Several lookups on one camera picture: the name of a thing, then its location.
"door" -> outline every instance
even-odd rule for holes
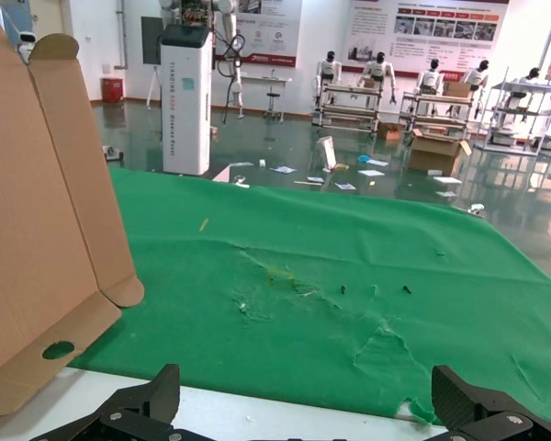
[[[0,0],[4,30],[6,35],[17,46],[20,43],[18,32],[33,31],[33,20],[28,7],[28,0]]]
[[[30,0],[30,13],[37,40],[46,35],[63,33],[61,0]]]

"hole in cardboard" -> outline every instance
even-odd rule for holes
[[[43,351],[46,360],[59,360],[73,352],[75,346],[71,342],[57,342]]]

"white table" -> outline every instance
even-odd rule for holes
[[[274,76],[251,76],[251,75],[241,75],[241,83],[243,85],[263,85],[268,87],[282,87],[282,111],[280,114],[279,122],[284,122],[284,109],[286,108],[286,85],[292,82],[292,78],[277,78]],[[242,118],[242,107],[239,109],[239,118]]]
[[[20,411],[0,418],[0,441],[29,439],[86,416],[113,392],[145,381],[66,368]],[[174,426],[217,441],[421,441],[443,427],[182,387]]]

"shiny floor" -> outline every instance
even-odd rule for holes
[[[122,107],[97,106],[95,113],[103,144],[125,153],[122,163],[109,163],[110,167],[162,169],[159,108],[148,110],[141,103],[125,103]],[[463,183],[446,186],[425,173],[406,169],[408,148],[398,142],[373,142],[359,132],[316,130],[306,120],[289,119],[279,124],[254,116],[236,119],[229,114],[227,124],[223,125],[221,113],[213,112],[212,121],[219,128],[219,137],[212,145],[213,162],[266,161],[267,168],[255,165],[231,170],[231,176],[244,176],[246,184],[345,193],[347,197],[418,200],[461,209],[480,203],[485,206],[486,220],[551,276],[551,160],[546,157],[534,159],[475,150],[461,164],[457,177]],[[322,171],[316,147],[316,141],[328,135],[334,138],[337,162],[350,165],[348,171],[332,176]],[[357,156],[361,154],[389,164],[362,166],[357,164]],[[279,165],[297,171],[282,175],[269,169]],[[366,168],[385,175],[370,178],[357,173]],[[300,184],[308,176],[330,179],[323,187]],[[356,190],[342,190],[334,183],[350,183]],[[456,196],[437,194],[448,191]]]

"green cloth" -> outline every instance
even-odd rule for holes
[[[179,363],[186,386],[386,416],[411,400],[433,421],[445,364],[551,419],[551,279],[484,220],[111,173],[145,300],[72,366]]]

